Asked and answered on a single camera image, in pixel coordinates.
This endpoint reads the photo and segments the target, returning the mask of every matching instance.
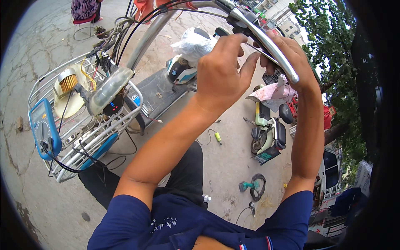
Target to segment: window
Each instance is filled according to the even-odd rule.
[[[325,170],[328,168],[331,168],[333,166],[336,166],[338,164],[336,155],[332,154],[331,152],[324,151],[324,165],[325,165]]]
[[[330,168],[326,173],[326,189],[336,186],[339,182],[339,166]]]

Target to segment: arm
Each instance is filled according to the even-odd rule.
[[[252,54],[236,69],[244,52],[241,34],[221,37],[212,52],[198,63],[197,93],[171,122],[138,151],[121,176],[114,197],[127,194],[151,210],[157,184],[180,161],[194,140],[248,89],[259,54]]]
[[[300,191],[313,192],[315,177],[318,174],[324,152],[324,106],[321,91],[307,57],[298,43],[290,38],[275,36],[271,31],[267,35],[286,56],[300,81],[291,84],[298,93],[297,127],[292,147],[292,177],[282,198]],[[267,72],[274,72],[274,64],[265,57],[261,66]]]

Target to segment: metal stool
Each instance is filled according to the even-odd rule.
[[[88,38],[91,38],[93,35],[92,35],[92,30],[91,30],[91,28],[92,28],[92,25],[91,25],[91,21],[92,20],[94,20],[94,18],[96,17],[96,14],[93,14],[93,16],[91,16],[91,17],[89,17],[89,18],[86,18],[86,19],[80,19],[80,20],[75,20],[74,19],[74,21],[73,21],[73,23],[74,23],[74,40],[76,40],[76,41],[82,41],[82,40],[85,40],[85,39],[88,39]],[[84,24],[84,23],[89,23],[89,27],[83,27],[82,29],[80,28],[80,25],[81,24]],[[79,40],[77,40],[76,38],[75,38],[75,35],[76,35],[76,33],[79,31],[79,30],[83,30],[83,29],[85,29],[85,28],[89,28],[89,37],[87,37],[87,38],[84,38],[84,39],[79,39]]]

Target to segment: navy blue shirt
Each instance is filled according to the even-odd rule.
[[[150,212],[139,199],[119,195],[111,200],[88,249],[191,250],[199,235],[235,250],[302,249],[311,207],[312,192],[293,194],[254,231],[225,221],[181,196],[155,197]]]

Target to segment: tree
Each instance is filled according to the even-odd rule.
[[[332,117],[332,128],[325,133],[325,142],[336,140],[336,146],[342,148],[342,167],[350,167],[354,175],[358,162],[366,157],[358,110],[357,72],[350,51],[356,20],[342,0],[297,0],[289,8],[308,32],[310,42],[303,45],[303,50],[314,68],[322,69],[321,92],[326,93],[327,104],[337,111]]]

